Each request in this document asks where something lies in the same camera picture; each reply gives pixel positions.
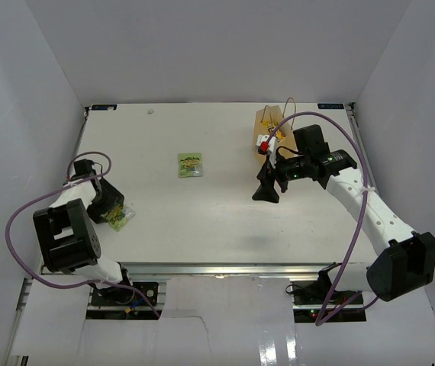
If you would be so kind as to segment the brown paper bag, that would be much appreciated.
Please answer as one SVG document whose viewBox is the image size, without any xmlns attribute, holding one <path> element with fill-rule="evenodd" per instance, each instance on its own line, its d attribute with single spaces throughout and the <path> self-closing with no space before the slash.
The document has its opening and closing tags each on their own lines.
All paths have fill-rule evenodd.
<svg viewBox="0 0 435 366">
<path fill-rule="evenodd" d="M 292 100 L 288 99 L 282 108 L 278 104 L 269 105 L 266 104 L 264 107 L 256 112 L 254 128 L 253 128 L 253 154 L 259 163 L 262 165 L 265 162 L 266 157 L 259 154 L 258 147 L 256 144 L 260 135 L 268 136 L 274 129 L 279 125 L 279 123 L 286 117 L 287 103 Z M 296 112 L 295 102 L 290 103 L 293 112 Z M 282 125 L 275 134 L 276 145 L 281 146 L 279 150 L 280 154 L 285 158 L 291 158 L 297 155 L 298 148 L 295 143 L 295 138 L 292 132 L 291 122 L 286 122 Z"/>
</svg>

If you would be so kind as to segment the yellow m&m's candy bag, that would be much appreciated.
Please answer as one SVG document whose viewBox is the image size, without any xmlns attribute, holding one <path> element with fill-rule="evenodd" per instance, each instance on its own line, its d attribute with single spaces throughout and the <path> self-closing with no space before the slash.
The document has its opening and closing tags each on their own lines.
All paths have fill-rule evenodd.
<svg viewBox="0 0 435 366">
<path fill-rule="evenodd" d="M 262 120 L 261 124 L 266 129 L 267 133 L 271 133 L 278 126 L 279 122 L 276 120 Z M 275 138 L 281 141 L 285 138 L 285 134 L 281 130 L 278 130 L 275 134 Z"/>
</svg>

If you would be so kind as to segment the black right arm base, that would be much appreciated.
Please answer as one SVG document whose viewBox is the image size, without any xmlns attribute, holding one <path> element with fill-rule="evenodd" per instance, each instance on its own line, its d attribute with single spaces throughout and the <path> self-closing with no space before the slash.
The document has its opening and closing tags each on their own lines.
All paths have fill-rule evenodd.
<svg viewBox="0 0 435 366">
<path fill-rule="evenodd" d="M 318 281 L 318 274 L 314 271 L 293 271 L 287 274 L 289 284 L 285 293 L 292 300 L 295 324 L 313 325 L 319 316 L 327 289 Z M 336 312 L 328 323 L 364 323 L 367 320 L 366 305 L 363 295 L 359 295 L 351 303 L 338 310 L 350 297 L 352 291 L 336 291 L 326 306 L 324 317 Z"/>
</svg>

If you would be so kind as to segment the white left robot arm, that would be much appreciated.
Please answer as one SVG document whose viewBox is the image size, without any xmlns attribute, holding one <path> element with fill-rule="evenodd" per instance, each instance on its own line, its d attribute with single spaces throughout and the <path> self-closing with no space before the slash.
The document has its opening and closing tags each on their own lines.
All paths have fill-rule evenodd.
<svg viewBox="0 0 435 366">
<path fill-rule="evenodd" d="M 63 187 L 66 190 L 54 203 L 33 214 L 45 266 L 51 272 L 95 280 L 92 286 L 108 291 L 116 303 L 130 302 L 135 287 L 127 270 L 102 254 L 94 228 L 124 207 L 124 195 L 96 176 L 95 163 L 89 159 L 74 162 L 74 174 Z"/>
</svg>

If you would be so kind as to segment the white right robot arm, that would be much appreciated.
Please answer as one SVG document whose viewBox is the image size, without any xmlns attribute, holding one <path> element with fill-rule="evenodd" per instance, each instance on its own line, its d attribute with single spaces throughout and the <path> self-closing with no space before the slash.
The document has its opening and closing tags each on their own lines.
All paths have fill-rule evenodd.
<svg viewBox="0 0 435 366">
<path fill-rule="evenodd" d="M 320 126 L 295 130 L 294 138 L 298 148 L 290 158 L 279 153 L 274 137 L 256 138 L 256 150 L 266 159 L 252 198 L 278 203 L 276 186 L 286 192 L 290 181 L 316 181 L 357 220 L 377 255 L 372 263 L 351 263 L 343 270 L 332 264 L 322 269 L 318 275 L 319 298 L 334 304 L 346 291 L 368 291 L 389 302 L 430 284 L 435 270 L 434 236 L 416 232 L 371 186 L 364 186 L 355 160 L 342 149 L 330 151 Z"/>
</svg>

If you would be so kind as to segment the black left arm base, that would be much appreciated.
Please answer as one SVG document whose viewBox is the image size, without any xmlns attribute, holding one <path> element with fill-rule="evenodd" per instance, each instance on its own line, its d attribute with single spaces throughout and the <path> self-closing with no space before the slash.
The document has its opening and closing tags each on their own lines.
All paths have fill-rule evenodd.
<svg viewBox="0 0 435 366">
<path fill-rule="evenodd" d="M 159 292 L 159 284 L 157 282 L 134 282 L 133 287 L 144 294 L 154 307 L 157 305 Z M 89 303 L 94 307 L 125 306 L 135 308 L 147 305 L 147 302 L 137 292 L 118 287 L 107 287 L 101 290 L 94 288 Z"/>
</svg>

